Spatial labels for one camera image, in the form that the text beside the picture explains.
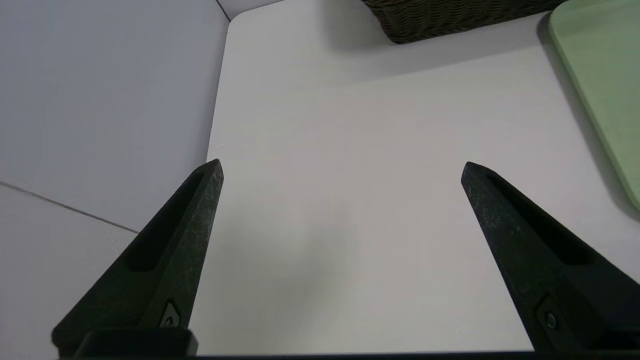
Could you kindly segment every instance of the green tray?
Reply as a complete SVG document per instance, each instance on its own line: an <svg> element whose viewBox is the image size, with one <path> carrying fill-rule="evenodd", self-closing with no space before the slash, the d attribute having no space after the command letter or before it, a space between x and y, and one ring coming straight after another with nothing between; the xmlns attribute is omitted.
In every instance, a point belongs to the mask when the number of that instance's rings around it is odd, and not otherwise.
<svg viewBox="0 0 640 360"><path fill-rule="evenodd" d="M640 0L569 0L550 32L633 204L640 209Z"/></svg>

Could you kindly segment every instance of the white tabletop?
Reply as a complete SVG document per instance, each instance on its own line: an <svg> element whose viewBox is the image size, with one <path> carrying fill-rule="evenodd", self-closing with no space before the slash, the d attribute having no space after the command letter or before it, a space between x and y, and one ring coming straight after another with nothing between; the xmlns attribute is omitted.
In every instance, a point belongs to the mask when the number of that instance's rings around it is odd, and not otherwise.
<svg viewBox="0 0 640 360"><path fill-rule="evenodd" d="M542 15L393 45L357 0L229 27L201 354L530 349L460 185L490 167L640 279L640 216Z"/></svg>

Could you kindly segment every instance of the tile grout line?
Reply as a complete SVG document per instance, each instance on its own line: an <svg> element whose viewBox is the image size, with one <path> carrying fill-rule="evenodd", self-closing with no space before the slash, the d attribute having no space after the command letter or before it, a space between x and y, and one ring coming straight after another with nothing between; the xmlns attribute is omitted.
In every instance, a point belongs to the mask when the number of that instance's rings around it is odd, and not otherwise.
<svg viewBox="0 0 640 360"><path fill-rule="evenodd" d="M112 226L115 226L115 227L119 227L120 229L123 229L123 230L126 230L126 231L130 231L130 232L132 232L132 233L134 233L134 234L138 234L138 231L135 231L134 229L129 229L129 228L128 228L128 227L126 227L126 226L122 226L122 225L120 225L120 224L116 224L116 223L114 223L114 222L111 222L111 221L109 221L109 220L103 219L103 218L101 218L101 217L97 217L97 216L95 216L95 215L91 215L91 214L89 214L89 213L87 213L87 212L84 212L84 211L82 211L82 210L78 210L78 209L76 209L76 208L72 208L72 207L71 207L71 206L69 206L69 205L64 205L64 204L62 204L62 203L60 203L60 202L57 202L57 201L55 201L55 200L48 199L48 198L46 198L46 197L44 197L44 196L42 196L42 195L38 195L38 194L33 193L33 192L29 191L29 190L25 190L25 189L23 189L23 188L19 188L18 186L8 184L8 183L6 183L6 182L4 182L4 181L0 181L0 186L4 186L4 187L7 187L7 188L9 188L9 189L15 190L15 191L17 191L17 192L21 192L21 193L24 193L24 194L27 194L27 195L30 195L30 196L36 197L37 199L44 200L44 201L46 201L46 202L48 202L48 203L50 203L50 204L54 204L54 205L57 205L57 206L61 206L62 208L65 208L65 209L67 209L67 210L71 210L71 211L73 211L74 213L79 213L79 214L84 215L84 216L86 216L86 217L90 217L90 218L92 218L92 219L96 219L96 220L98 220L98 221L104 222L105 224L109 224L109 225L112 225Z"/></svg>

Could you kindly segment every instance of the wicker basket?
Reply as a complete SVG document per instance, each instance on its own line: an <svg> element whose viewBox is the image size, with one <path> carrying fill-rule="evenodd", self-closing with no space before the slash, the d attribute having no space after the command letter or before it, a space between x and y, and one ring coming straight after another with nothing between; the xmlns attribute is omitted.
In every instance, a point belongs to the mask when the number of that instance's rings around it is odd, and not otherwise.
<svg viewBox="0 0 640 360"><path fill-rule="evenodd" d="M362 0L391 41L405 44L553 10L566 0Z"/></svg>

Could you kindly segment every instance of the screw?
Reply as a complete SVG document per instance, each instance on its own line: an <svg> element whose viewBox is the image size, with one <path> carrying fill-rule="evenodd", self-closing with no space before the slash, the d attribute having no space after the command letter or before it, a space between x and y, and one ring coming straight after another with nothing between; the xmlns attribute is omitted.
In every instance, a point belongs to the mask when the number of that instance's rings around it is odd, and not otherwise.
<svg viewBox="0 0 640 360"><path fill-rule="evenodd" d="M556 319L556 316L549 312L547 313L547 326L549 327L549 329L557 329L558 328L558 320Z"/></svg>

